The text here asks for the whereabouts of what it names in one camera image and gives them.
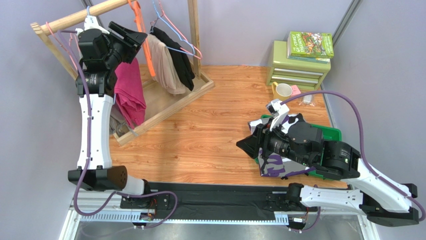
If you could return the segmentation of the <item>purple camouflage trousers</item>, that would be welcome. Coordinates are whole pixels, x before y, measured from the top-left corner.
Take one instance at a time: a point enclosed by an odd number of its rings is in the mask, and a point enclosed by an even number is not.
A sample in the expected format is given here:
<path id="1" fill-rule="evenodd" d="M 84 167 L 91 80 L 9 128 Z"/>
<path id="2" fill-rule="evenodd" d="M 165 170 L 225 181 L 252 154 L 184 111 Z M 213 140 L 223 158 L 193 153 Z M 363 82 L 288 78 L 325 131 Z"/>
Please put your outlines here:
<path id="1" fill-rule="evenodd" d="M 281 135 L 273 134 L 265 149 L 260 148 L 257 163 L 261 177 L 288 178 L 301 174 L 310 174 L 315 170 L 288 158 L 289 142 L 286 139 L 289 128 L 298 121 L 304 121 L 302 114 L 289 114 L 280 124 Z"/>

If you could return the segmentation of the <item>pink trousers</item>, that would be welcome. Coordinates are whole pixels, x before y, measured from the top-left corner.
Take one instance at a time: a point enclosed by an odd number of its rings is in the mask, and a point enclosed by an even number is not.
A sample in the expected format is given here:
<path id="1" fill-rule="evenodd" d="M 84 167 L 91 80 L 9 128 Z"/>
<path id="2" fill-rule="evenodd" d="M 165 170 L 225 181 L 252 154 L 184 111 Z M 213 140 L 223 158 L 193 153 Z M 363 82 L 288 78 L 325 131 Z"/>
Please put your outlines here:
<path id="1" fill-rule="evenodd" d="M 138 60 L 135 58 L 131 63 L 122 62 L 115 74 L 115 102 L 127 125 L 133 130 L 145 121 L 147 109 Z"/>

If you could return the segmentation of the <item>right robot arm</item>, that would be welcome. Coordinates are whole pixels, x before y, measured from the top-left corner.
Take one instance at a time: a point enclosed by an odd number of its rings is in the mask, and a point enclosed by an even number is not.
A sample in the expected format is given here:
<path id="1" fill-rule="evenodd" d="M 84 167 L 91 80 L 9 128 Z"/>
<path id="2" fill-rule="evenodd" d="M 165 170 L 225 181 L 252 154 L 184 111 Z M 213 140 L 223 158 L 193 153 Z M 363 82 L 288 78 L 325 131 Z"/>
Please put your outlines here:
<path id="1" fill-rule="evenodd" d="M 276 127 L 274 122 L 274 117 L 253 121 L 251 135 L 236 144 L 258 160 L 262 174 L 286 179 L 296 172 L 283 165 L 294 162 L 303 166 L 304 173 L 313 171 L 353 186 L 352 190 L 322 190 L 292 183 L 286 194 L 289 208 L 341 208 L 385 227 L 412 226 L 425 219 L 426 212 L 416 201 L 416 185 L 396 183 L 380 174 L 358 150 L 343 141 L 325 139 L 323 131 L 301 114 L 286 116 Z"/>

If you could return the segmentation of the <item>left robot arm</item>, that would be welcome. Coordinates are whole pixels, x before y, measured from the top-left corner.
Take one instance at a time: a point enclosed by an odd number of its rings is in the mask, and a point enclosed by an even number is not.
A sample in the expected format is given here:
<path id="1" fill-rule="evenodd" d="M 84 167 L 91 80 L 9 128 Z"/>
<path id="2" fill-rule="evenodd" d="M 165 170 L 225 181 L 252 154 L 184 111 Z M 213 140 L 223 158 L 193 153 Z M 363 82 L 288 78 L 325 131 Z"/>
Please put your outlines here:
<path id="1" fill-rule="evenodd" d="M 145 180 L 129 175 L 123 165 L 113 165 L 109 127 L 117 81 L 115 70 L 134 60 L 147 34 L 113 21 L 109 28 L 95 24 L 76 29 L 81 52 L 75 83 L 82 115 L 81 148 L 77 167 L 68 171 L 67 178 L 86 191 L 143 195 Z"/>

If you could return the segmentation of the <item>black trousers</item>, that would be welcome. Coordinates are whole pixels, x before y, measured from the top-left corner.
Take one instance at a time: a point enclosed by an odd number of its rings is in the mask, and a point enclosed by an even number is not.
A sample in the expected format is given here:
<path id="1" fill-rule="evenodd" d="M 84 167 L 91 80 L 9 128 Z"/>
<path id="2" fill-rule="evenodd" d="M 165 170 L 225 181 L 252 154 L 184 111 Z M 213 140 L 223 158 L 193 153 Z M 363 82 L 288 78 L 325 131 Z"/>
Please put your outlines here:
<path id="1" fill-rule="evenodd" d="M 180 82 L 190 91 L 193 91 L 195 86 L 193 82 L 195 74 L 192 70 L 188 56 L 185 53 L 178 52 L 181 46 L 172 40 L 164 31 L 157 27 L 151 27 L 151 30 L 152 34 L 167 46 Z"/>

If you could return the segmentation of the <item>beige trousers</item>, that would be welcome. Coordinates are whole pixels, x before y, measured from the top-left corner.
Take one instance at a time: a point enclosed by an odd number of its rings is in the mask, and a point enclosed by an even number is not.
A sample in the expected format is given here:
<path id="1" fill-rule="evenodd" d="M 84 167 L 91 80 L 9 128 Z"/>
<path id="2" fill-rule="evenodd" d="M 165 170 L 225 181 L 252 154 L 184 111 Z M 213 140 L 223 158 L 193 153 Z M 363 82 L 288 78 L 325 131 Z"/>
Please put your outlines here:
<path id="1" fill-rule="evenodd" d="M 184 94 L 186 87 L 178 77 L 167 46 L 152 34 L 149 34 L 146 40 L 149 45 L 151 61 L 155 71 L 153 79 L 172 95 Z"/>

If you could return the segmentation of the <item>grey trousers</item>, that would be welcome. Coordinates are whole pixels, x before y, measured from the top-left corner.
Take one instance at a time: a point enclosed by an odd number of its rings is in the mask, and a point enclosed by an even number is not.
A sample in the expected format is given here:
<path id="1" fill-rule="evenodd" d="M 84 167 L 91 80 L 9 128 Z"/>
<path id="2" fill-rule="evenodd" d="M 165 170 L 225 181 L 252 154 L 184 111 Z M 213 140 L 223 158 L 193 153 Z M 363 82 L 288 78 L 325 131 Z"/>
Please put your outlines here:
<path id="1" fill-rule="evenodd" d="M 135 135 L 135 132 L 130 129 L 127 121 L 119 110 L 117 105 L 113 105 L 110 112 L 109 118 L 109 133 L 111 135 L 117 135 L 118 138 L 125 135 L 126 133 L 131 132 Z"/>

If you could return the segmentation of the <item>yellow mug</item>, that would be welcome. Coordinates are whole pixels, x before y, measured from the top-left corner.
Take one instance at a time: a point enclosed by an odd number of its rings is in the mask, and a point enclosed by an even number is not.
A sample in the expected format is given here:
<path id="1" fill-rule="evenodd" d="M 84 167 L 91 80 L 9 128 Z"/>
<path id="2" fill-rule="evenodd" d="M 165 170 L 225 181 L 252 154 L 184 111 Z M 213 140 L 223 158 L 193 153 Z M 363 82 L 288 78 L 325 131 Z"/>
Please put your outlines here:
<path id="1" fill-rule="evenodd" d="M 273 99 L 278 99 L 280 101 L 289 99 L 293 94 L 292 87 L 286 83 L 273 82 L 271 84 L 271 89 Z"/>

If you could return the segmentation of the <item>wooden clothes rack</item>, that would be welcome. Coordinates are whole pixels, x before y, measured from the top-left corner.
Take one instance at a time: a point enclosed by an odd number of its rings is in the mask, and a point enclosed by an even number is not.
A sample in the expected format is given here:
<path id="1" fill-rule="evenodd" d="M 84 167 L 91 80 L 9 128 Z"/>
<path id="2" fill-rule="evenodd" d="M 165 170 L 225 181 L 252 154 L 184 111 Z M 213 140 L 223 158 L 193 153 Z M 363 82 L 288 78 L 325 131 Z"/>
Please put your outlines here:
<path id="1" fill-rule="evenodd" d="M 78 76 L 77 72 L 50 40 L 49 36 L 51 33 L 55 33 L 58 30 L 68 29 L 82 23 L 85 17 L 86 12 L 84 10 L 80 10 L 68 16 L 54 20 L 49 25 L 39 25 L 37 22 L 31 23 L 30 25 L 35 34 L 54 54 L 73 79 L 76 79 Z M 184 94 L 173 96 L 163 89 L 159 83 L 152 79 L 142 82 L 143 93 L 147 105 L 145 121 L 134 129 L 129 129 L 121 136 L 115 134 L 114 137 L 119 145 L 123 146 L 129 143 L 214 88 L 215 84 L 213 80 L 202 71 L 200 60 L 195 57 L 190 60 L 190 64 L 195 74 L 195 87 L 192 91 L 188 90 Z"/>

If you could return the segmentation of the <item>pink small box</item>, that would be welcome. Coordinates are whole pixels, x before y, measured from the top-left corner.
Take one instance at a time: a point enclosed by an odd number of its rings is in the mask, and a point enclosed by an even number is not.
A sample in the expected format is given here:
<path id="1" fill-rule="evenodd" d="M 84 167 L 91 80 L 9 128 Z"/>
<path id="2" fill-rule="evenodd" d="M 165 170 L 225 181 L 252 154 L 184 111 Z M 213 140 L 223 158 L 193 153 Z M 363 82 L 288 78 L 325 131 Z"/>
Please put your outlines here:
<path id="1" fill-rule="evenodd" d="M 297 85 L 291 85 L 290 87 L 291 87 L 291 90 L 292 90 L 291 97 L 294 97 L 294 96 L 301 94 L 301 90 L 298 88 Z"/>

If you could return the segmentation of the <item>small clear plastic bag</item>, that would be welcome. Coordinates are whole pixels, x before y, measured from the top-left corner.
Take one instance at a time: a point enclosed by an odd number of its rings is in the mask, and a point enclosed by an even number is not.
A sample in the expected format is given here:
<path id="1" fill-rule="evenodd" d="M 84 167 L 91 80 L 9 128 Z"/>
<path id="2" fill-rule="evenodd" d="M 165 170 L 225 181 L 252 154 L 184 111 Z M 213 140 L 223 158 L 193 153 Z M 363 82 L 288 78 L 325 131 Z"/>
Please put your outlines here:
<path id="1" fill-rule="evenodd" d="M 303 96 L 300 101 L 299 101 L 299 105 L 300 106 L 311 106 L 311 107 L 315 107 L 315 95 L 314 94 L 309 94 L 309 95 L 305 95 Z"/>

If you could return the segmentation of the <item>green plastic tray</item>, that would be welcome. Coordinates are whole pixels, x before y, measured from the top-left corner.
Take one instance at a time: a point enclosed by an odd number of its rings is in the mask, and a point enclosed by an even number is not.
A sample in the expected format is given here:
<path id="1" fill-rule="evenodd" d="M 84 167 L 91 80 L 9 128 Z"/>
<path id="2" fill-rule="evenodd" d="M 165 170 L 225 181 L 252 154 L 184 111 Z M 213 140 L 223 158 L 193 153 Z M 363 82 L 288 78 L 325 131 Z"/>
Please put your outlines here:
<path id="1" fill-rule="evenodd" d="M 271 117 L 272 116 L 270 115 L 262 115 L 260 119 L 249 121 L 248 127 L 250 129 L 250 132 L 253 134 L 257 125 L 266 124 Z M 304 120 L 303 115 L 301 113 L 287 115 L 282 122 L 281 131 L 286 134 L 290 126 L 295 124 L 298 120 Z M 324 140 L 328 140 L 328 141 L 342 140 L 342 133 L 337 128 L 316 125 L 312 123 L 311 125 L 317 129 L 322 130 Z M 313 168 L 302 166 L 301 164 L 296 163 L 295 161 L 291 161 L 288 158 L 281 157 L 276 153 L 271 154 L 269 158 L 266 160 L 267 163 L 265 163 L 265 160 L 262 159 L 261 154 L 262 154 L 262 149 L 259 150 L 258 157 L 255 158 L 255 162 L 259 166 L 261 177 L 288 179 L 289 177 L 292 177 L 292 176 L 307 175 L 307 176 L 312 176 L 316 178 L 321 178 L 323 180 L 331 180 L 329 178 L 325 178 L 324 176 L 321 176 L 319 173 L 317 173 L 316 170 L 313 170 Z"/>

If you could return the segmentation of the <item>green drawer cabinet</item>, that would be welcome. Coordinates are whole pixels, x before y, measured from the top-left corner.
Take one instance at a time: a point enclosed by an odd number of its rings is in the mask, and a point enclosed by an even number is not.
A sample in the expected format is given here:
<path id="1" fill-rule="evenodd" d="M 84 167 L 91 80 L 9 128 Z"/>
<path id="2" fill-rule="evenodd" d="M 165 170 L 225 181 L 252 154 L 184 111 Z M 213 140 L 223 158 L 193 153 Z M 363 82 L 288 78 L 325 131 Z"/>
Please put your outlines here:
<path id="1" fill-rule="evenodd" d="M 273 82 L 296 85 L 303 91 L 316 91 L 331 70 L 331 63 L 287 58 L 287 43 L 275 40 L 269 55 L 265 85 Z"/>

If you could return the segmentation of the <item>green treehouse book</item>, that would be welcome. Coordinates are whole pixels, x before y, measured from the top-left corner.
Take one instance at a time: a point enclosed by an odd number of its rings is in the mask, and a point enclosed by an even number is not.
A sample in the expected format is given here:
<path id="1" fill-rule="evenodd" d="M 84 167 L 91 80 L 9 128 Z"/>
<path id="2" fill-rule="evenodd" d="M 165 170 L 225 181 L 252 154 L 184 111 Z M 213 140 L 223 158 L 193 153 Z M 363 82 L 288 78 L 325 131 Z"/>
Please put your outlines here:
<path id="1" fill-rule="evenodd" d="M 287 38 L 287 54 L 291 57 L 325 58 L 335 56 L 331 33 L 291 31 Z"/>

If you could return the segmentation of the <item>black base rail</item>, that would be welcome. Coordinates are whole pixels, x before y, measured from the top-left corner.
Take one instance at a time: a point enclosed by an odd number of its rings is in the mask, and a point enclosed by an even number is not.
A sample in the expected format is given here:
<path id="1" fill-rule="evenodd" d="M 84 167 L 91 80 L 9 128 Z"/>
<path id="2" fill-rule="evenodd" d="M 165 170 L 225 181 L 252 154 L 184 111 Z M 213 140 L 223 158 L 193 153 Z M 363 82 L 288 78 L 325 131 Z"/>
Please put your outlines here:
<path id="1" fill-rule="evenodd" d="M 317 207 L 296 203 L 286 186 L 248 186 L 150 182 L 154 196 L 122 197 L 120 208 L 155 211 L 157 219 L 171 214 L 172 220 L 268 221 L 275 212 L 317 213 Z"/>

